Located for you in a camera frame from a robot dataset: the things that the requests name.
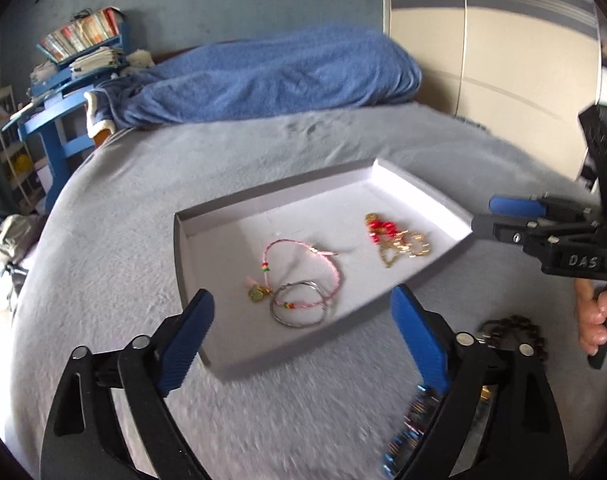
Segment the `book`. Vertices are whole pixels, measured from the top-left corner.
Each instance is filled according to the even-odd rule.
[[[70,43],[68,43],[68,40],[66,40],[66,37],[62,34],[61,30],[56,30],[52,33],[52,35],[57,44],[66,53],[66,57],[74,56],[76,50]]]
[[[90,38],[92,44],[98,44],[103,41],[101,33],[97,30],[92,14],[86,18],[82,18],[82,29]]]
[[[109,19],[108,15],[106,14],[106,9],[101,9],[98,12],[98,15],[99,15],[100,20],[101,20],[101,25],[103,25],[103,28],[108,33],[108,37],[112,38],[113,36],[116,36],[117,35],[117,31],[112,27],[112,24],[110,23],[110,19]]]
[[[44,54],[46,54],[46,57],[48,59],[50,59],[53,62],[57,62],[59,61],[47,48],[46,48],[46,41],[45,40],[40,40],[39,43],[37,43],[37,48],[42,51]]]
[[[50,37],[50,34],[39,43],[50,53],[52,57],[55,58],[56,61],[61,61],[66,57],[61,49],[55,45],[55,42]]]
[[[119,50],[100,46],[97,50],[80,56],[70,64],[73,77],[83,76],[100,68],[119,65]]]
[[[46,44],[49,46],[50,51],[56,56],[61,56],[62,59],[66,58],[66,51],[59,45],[57,40],[53,37],[52,33],[46,36]]]
[[[84,31],[84,28],[82,27],[82,20],[77,20],[76,22],[73,22],[72,26],[74,27],[74,31],[77,33],[77,36],[80,38],[80,40],[82,40],[84,50],[91,47],[92,41],[90,41],[90,38],[87,36],[86,32]]]
[[[110,35],[108,34],[108,31],[104,28],[103,23],[101,23],[101,18],[99,17],[99,13],[95,12],[92,15],[92,19],[94,20],[95,28],[97,29],[98,33],[101,35],[101,41],[107,40],[110,37]]]
[[[60,30],[61,30],[61,33],[66,37],[66,40],[68,40],[68,42],[72,45],[72,47],[75,49],[76,52],[81,52],[82,50],[85,50],[84,44],[74,33],[71,26],[67,25],[66,27],[62,27]]]
[[[110,25],[114,30],[117,31],[117,34],[119,34],[119,25],[121,25],[121,22],[124,20],[123,15],[121,14],[120,10],[116,9],[115,7],[106,7],[105,10],[108,19],[110,20]]]

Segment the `blue gripper pad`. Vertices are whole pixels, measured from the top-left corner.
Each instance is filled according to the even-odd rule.
[[[490,211],[497,215],[539,218],[546,215],[546,207],[528,198],[494,196],[490,199]]]
[[[392,289],[390,310],[424,384],[444,395],[450,387],[448,357],[426,323],[426,311],[406,286]]]
[[[156,386],[163,397],[183,383],[213,319],[215,299],[207,290],[199,290],[184,309],[181,326],[162,355],[162,376]]]

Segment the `pink string bracelet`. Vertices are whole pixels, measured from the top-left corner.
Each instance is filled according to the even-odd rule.
[[[327,296],[322,296],[319,301],[315,301],[314,303],[290,303],[283,301],[274,301],[274,303],[278,306],[283,306],[284,308],[311,308],[313,306],[325,305],[330,298],[332,298],[341,286],[341,275],[339,273],[339,269],[337,266],[332,263],[332,260],[329,256],[337,256],[339,253],[333,251],[320,251],[315,247],[308,245],[305,242],[300,242],[298,240],[290,240],[288,238],[280,238],[279,240],[275,240],[267,245],[264,249],[263,254],[261,255],[261,269],[264,272],[264,285],[259,286],[257,283],[254,283],[250,290],[248,291],[248,295],[253,302],[261,301],[266,295],[273,294],[273,289],[270,286],[270,266],[268,265],[268,251],[277,244],[288,242],[291,244],[300,245],[301,247],[305,247],[309,251],[314,254],[320,256],[330,267],[332,275],[335,279],[335,286]]]

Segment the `silver bangle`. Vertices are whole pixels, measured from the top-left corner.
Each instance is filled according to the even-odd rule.
[[[290,288],[291,286],[295,286],[295,285],[306,285],[309,286],[310,288],[314,288],[315,291],[317,291],[317,293],[321,296],[321,317],[312,322],[312,323],[291,323],[289,321],[285,321],[283,319],[281,319],[279,316],[277,316],[277,312],[275,310],[277,305],[277,296],[279,295],[280,292],[282,292],[283,290],[286,290],[287,288]],[[309,326],[315,326],[315,325],[319,325],[320,323],[323,322],[324,319],[326,319],[326,313],[327,313],[327,303],[326,303],[326,296],[324,295],[323,291],[321,290],[321,287],[319,285],[317,285],[315,282],[311,282],[310,280],[303,280],[302,282],[295,282],[295,283],[286,283],[285,285],[280,286],[279,288],[277,288],[276,291],[274,291],[274,293],[272,294],[271,298],[270,298],[270,314],[272,314],[272,317],[275,319],[275,321],[277,321],[278,323],[281,323],[282,325],[288,326],[290,328],[307,328]]]

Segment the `human hand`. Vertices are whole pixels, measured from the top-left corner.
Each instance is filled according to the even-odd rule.
[[[607,341],[607,329],[603,322],[607,317],[607,291],[595,300],[592,280],[575,279],[577,304],[575,316],[579,324],[579,345],[588,355],[595,355],[599,346]]]

